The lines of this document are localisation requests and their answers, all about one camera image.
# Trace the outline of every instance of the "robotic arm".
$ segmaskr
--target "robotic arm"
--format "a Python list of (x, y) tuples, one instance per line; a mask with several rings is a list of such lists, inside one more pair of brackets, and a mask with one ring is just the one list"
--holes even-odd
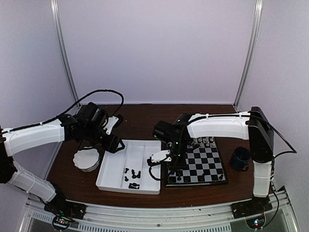
[(171, 142), (171, 145), (169, 151), (154, 154), (151, 162), (169, 161), (174, 170), (187, 165), (184, 155), (193, 138), (213, 136), (249, 140), (254, 164), (253, 200), (263, 207), (268, 204), (274, 132), (259, 107), (237, 114), (182, 114), (173, 124), (159, 121), (154, 127), (153, 136), (166, 144)]
[(55, 184), (25, 170), (13, 160), (13, 155), (32, 147), (69, 140), (78, 143), (87, 141), (93, 147), (101, 146), (106, 151), (115, 153), (125, 148), (121, 138), (112, 134), (112, 129), (122, 121), (121, 115), (108, 117), (91, 102), (74, 116), (66, 114), (40, 126), (25, 127), (12, 132), (12, 129), (0, 128), (0, 132), (7, 131), (0, 133), (0, 183), (15, 185), (27, 193), (38, 196), (46, 203), (48, 209), (57, 215), (71, 216), (71, 212), (77, 208), (76, 215), (80, 215), (80, 212), (84, 211), (80, 210), (80, 207), (83, 208), (82, 205), (77, 208), (71, 205)]

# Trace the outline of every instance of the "chessboard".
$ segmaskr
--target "chessboard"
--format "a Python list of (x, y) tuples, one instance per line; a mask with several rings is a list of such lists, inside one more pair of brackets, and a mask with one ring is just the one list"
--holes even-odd
[(166, 187), (227, 184), (225, 168), (213, 137), (194, 139), (185, 154), (187, 169), (177, 170), (166, 179)]

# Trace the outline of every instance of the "dark blue mug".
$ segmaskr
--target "dark blue mug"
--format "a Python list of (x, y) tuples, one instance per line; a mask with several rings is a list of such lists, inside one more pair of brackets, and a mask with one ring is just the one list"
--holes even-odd
[(250, 151), (245, 147), (237, 147), (231, 157), (230, 165), (232, 168), (239, 171), (247, 171), (250, 160)]

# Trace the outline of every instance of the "brown tabletop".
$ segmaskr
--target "brown tabletop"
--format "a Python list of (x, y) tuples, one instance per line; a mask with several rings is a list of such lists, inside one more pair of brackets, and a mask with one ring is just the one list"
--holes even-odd
[[(113, 112), (116, 106), (101, 106)], [(182, 113), (234, 113), (231, 105), (124, 105), (119, 113), (125, 118), (113, 133), (122, 139), (153, 140), (152, 130), (159, 120), (172, 123)], [(238, 146), (249, 147), (248, 141), (217, 138), (229, 183), (217, 186), (169, 187), (161, 182), (159, 195), (117, 193), (99, 190), (96, 179), (99, 168), (84, 173), (72, 161), (78, 144), (65, 142), (60, 148), (48, 180), (56, 183), (68, 200), (119, 207), (186, 207), (227, 203), (249, 199), (253, 193), (253, 164), (247, 172), (235, 171), (229, 166), (231, 154)]]

